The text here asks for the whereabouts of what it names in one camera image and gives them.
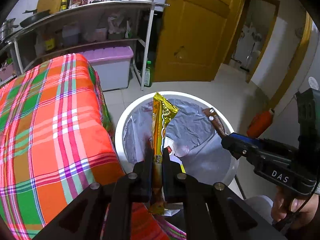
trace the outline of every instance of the black cable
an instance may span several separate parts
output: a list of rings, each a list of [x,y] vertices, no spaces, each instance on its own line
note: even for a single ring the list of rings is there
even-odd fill
[[[313,196],[313,194],[316,192],[318,186],[319,186],[319,182],[320,182],[320,172],[319,172],[319,168],[318,168],[318,172],[317,172],[317,179],[316,179],[316,185],[314,187],[314,189],[312,190],[310,196],[306,199],[306,201],[298,208],[298,210],[295,213],[299,213],[300,210],[307,204],[307,202],[311,199],[311,197]]]
[[[317,176],[316,176],[316,184],[315,187],[313,188],[310,196],[306,199],[306,201],[297,209],[296,212],[291,213],[291,214],[287,214],[287,216],[281,220],[281,224],[285,227],[285,225],[290,226],[292,224],[292,222],[294,221],[294,219],[299,215],[300,210],[308,203],[308,201],[311,199],[311,197],[314,195],[314,193],[316,192],[316,189],[318,188],[320,183],[320,167],[318,167],[318,171],[317,171]]]

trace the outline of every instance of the candy bar wrapper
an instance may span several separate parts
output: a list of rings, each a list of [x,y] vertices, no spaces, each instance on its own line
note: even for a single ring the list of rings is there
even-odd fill
[[[162,198],[162,150],[165,139],[165,128],[178,112],[178,108],[173,106],[159,93],[153,97],[152,113],[152,146],[154,149],[152,163],[152,194],[153,203],[149,211],[156,214],[163,214],[164,200]]]

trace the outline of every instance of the wooden door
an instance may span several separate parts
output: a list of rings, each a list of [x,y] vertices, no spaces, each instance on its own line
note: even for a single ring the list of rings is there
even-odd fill
[[[155,81],[210,81],[234,35],[242,0],[166,0]]]

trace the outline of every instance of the screw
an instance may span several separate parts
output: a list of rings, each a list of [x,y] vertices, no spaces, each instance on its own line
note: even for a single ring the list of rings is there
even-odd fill
[[[138,177],[137,173],[131,172],[128,174],[129,179],[136,179]]]
[[[100,184],[98,182],[93,182],[90,184],[91,189],[98,189],[100,187]]]
[[[216,182],[216,183],[214,184],[214,187],[215,187],[217,190],[224,190],[225,185],[224,185],[222,182]]]
[[[177,179],[186,179],[187,175],[185,173],[178,173]]]

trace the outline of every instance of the plaid blanket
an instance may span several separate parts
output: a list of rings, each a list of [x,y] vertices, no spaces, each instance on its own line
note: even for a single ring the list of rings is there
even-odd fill
[[[0,215],[16,239],[33,238],[90,183],[123,175],[107,131],[99,77],[82,55],[44,62],[0,89]],[[169,239],[143,204],[132,210],[132,239]]]

